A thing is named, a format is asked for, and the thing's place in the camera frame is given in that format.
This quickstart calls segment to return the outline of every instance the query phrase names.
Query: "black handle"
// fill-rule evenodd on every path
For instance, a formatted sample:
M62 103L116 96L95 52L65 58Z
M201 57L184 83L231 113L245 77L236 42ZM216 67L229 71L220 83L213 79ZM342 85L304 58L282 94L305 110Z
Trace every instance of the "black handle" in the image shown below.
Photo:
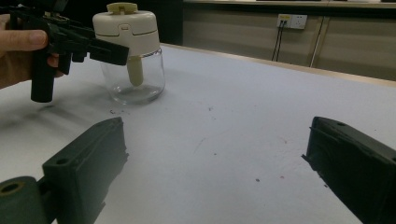
M33 53L31 99L35 102L52 101L53 80L57 69L48 65L49 56L46 49L36 50Z

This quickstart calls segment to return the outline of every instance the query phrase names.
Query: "hand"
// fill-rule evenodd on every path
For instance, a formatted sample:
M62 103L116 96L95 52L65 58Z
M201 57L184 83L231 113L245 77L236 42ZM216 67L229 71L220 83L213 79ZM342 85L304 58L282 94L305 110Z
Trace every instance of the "hand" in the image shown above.
M9 15L0 15L0 89L31 79L33 50L48 45L41 30L7 30ZM58 55L48 57L51 67L58 67Z

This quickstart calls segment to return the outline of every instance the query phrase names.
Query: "black device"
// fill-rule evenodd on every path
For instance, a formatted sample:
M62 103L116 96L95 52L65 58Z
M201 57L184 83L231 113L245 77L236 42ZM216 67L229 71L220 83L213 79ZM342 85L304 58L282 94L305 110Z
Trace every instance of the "black device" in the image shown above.
M362 223L396 223L395 150L344 122L315 117L303 158Z
M38 182L0 183L0 224L92 224L128 154L121 118L96 123L43 164Z
M19 0L17 7L3 7L10 14L11 30L43 30L49 44L33 53L31 99L39 103L52 101L54 76L57 70L68 75L71 61L84 62L90 58L117 65L125 65L129 49L95 38L90 27L60 15L68 0ZM50 67L47 59L59 54L58 68Z

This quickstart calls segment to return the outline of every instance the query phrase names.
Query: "electrical socket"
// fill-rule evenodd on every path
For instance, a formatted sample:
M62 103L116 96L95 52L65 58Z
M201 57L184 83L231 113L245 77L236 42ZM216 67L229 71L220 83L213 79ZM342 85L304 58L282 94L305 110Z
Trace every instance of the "electrical socket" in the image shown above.
M277 16L276 27L280 27L280 23L285 21L284 28L303 30L305 28L306 19L306 15L279 14Z

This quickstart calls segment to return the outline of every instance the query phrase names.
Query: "black cord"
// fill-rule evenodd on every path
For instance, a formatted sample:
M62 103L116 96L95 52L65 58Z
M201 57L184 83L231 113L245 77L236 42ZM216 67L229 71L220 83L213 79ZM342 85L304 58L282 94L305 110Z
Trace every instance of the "black cord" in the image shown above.
M285 28L285 25L286 25L286 22L284 22L282 27L280 28L279 47L277 47L276 61L277 61L277 58L279 57L280 45L282 44L283 28Z
M284 21L281 21L280 24L279 24L279 27L277 27L276 43L275 43L275 48L274 48L273 57L272 57L271 61L274 60L274 56L275 56L275 52L276 52L276 48L277 48L277 41L279 40L280 29L283 26L283 22Z

